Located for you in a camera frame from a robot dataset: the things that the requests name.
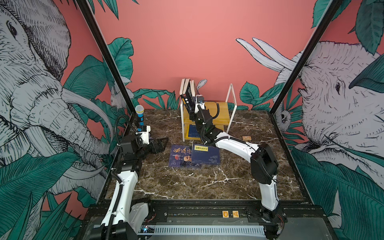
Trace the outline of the dark blue book white label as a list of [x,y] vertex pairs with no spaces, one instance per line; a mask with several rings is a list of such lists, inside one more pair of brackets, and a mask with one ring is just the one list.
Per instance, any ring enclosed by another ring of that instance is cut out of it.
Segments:
[[200,134],[197,131],[197,128],[195,125],[189,125],[188,138],[196,138],[196,139],[200,138]]

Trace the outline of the small blue book yellow label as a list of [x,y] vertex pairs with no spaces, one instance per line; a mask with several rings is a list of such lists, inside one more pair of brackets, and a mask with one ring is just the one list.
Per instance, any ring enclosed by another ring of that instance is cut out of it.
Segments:
[[192,147],[192,162],[200,165],[220,165],[220,149],[194,144]]

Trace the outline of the black book white characters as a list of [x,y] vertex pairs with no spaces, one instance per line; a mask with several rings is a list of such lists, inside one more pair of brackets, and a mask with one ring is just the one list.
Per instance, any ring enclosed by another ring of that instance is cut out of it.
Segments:
[[191,121],[195,120],[195,103],[190,95],[190,87],[189,87],[190,79],[186,79],[184,85],[184,107],[187,109],[189,114],[189,119]]

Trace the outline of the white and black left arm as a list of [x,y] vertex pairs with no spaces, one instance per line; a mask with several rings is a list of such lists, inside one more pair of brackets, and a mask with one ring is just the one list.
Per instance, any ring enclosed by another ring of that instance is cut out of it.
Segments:
[[139,180],[142,162],[148,155],[162,153],[168,138],[154,139],[151,128],[144,124],[144,115],[139,113],[132,132],[118,141],[123,159],[111,172],[116,180],[115,191],[102,223],[91,230],[91,240],[137,240],[142,223],[150,214],[148,200],[133,201]]

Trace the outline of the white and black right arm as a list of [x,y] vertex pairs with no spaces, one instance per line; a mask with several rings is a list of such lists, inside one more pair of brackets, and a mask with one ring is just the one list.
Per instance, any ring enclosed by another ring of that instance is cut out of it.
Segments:
[[209,110],[198,107],[196,127],[204,145],[229,151],[250,163],[252,177],[261,191],[261,216],[266,222],[283,223],[285,214],[277,191],[279,163],[268,144],[248,143],[218,129]]

